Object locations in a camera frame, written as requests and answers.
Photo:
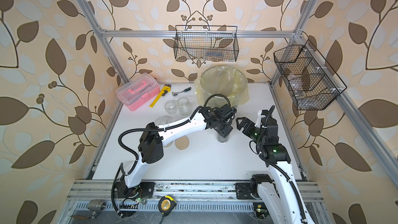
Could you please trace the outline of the red lid tea jar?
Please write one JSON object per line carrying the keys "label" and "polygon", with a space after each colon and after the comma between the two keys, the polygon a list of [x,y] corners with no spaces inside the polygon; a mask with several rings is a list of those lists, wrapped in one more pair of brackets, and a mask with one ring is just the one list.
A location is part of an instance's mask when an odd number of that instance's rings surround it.
{"label": "red lid tea jar", "polygon": [[228,140],[229,140],[229,137],[228,137],[228,136],[226,136],[226,137],[223,137],[223,136],[220,136],[220,135],[217,136],[217,141],[218,141],[218,142],[225,143],[225,142],[227,142]]}

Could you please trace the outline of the beige lid tall jar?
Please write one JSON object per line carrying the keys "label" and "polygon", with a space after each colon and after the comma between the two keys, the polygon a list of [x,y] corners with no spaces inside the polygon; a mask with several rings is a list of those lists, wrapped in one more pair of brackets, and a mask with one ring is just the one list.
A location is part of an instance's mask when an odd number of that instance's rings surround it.
{"label": "beige lid tall jar", "polygon": [[190,101],[187,97],[179,97],[177,100],[177,107],[178,112],[183,116],[187,116],[191,113]]}

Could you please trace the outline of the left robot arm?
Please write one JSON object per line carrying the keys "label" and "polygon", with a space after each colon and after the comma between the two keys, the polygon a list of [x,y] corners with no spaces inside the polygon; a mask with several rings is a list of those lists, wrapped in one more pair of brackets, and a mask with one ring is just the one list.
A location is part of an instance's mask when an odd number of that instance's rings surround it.
{"label": "left robot arm", "polygon": [[[237,109],[222,94],[214,94],[198,106],[191,116],[166,125],[147,124],[145,128],[129,129],[118,137],[121,148],[134,156],[131,168],[126,171],[120,164],[113,182],[113,192],[128,195],[138,187],[149,165],[160,161],[164,156],[163,147],[190,133],[207,129],[215,130],[221,137],[227,137],[233,130],[232,122]],[[141,133],[138,151],[123,143],[123,138],[131,133]]]}

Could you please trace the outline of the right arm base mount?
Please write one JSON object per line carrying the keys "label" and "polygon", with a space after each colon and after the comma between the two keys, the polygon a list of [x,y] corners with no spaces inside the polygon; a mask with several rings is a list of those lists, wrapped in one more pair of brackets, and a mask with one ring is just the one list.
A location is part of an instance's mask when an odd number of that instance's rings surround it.
{"label": "right arm base mount", "polygon": [[269,175],[254,174],[252,175],[252,178],[249,180],[249,182],[235,184],[236,198],[239,200],[261,200],[261,197],[258,194],[259,185],[261,183],[269,183],[275,188],[274,181]]}

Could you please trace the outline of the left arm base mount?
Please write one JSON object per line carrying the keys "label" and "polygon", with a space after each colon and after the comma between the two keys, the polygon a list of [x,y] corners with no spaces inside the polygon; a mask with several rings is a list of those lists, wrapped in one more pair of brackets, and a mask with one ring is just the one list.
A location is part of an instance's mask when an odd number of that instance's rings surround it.
{"label": "left arm base mount", "polygon": [[148,198],[151,197],[154,193],[154,182],[145,182],[142,181],[138,186],[134,186],[132,188],[127,188],[123,181],[116,181],[113,183],[113,193],[116,194],[116,198],[125,199],[125,198]]}

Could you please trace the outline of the cream tall jar lid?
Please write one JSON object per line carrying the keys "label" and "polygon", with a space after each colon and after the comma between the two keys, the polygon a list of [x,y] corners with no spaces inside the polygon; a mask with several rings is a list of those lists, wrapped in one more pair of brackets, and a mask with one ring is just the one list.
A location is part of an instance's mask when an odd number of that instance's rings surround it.
{"label": "cream tall jar lid", "polygon": [[167,148],[170,147],[173,144],[174,141],[171,141],[170,143],[168,143],[167,145],[163,146],[163,148]]}

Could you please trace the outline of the tan short jar lid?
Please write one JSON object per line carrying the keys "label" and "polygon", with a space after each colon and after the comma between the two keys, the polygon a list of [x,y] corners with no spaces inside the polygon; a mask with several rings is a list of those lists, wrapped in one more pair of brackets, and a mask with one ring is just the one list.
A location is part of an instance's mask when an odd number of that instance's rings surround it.
{"label": "tan short jar lid", "polygon": [[179,150],[187,149],[190,144],[188,137],[183,136],[175,140],[175,146]]}

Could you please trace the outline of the ribbed glass jar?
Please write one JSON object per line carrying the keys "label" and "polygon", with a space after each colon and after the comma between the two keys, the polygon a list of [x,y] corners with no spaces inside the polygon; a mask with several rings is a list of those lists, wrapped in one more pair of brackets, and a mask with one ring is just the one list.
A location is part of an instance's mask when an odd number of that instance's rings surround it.
{"label": "ribbed glass jar", "polygon": [[156,126],[166,125],[166,124],[169,123],[169,118],[166,117],[166,116],[161,116],[161,117],[158,117],[158,118],[155,120],[154,123],[155,123]]}

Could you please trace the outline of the beige lid short jar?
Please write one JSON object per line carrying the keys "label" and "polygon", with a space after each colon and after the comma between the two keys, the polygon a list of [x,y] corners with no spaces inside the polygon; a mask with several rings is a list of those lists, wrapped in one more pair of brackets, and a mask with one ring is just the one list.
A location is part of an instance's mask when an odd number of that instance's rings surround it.
{"label": "beige lid short jar", "polygon": [[169,115],[176,114],[177,113],[176,101],[167,101],[164,105],[164,109]]}

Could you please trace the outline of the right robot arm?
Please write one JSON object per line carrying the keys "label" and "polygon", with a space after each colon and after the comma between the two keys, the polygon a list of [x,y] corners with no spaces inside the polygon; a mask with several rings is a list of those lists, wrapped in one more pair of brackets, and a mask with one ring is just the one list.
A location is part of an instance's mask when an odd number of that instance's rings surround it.
{"label": "right robot arm", "polygon": [[291,158],[279,142],[278,123],[272,117],[275,106],[258,112],[256,122],[236,119],[237,129],[255,143],[254,153],[265,163],[267,174],[250,179],[253,198],[261,199],[275,224],[313,224],[293,175]]}

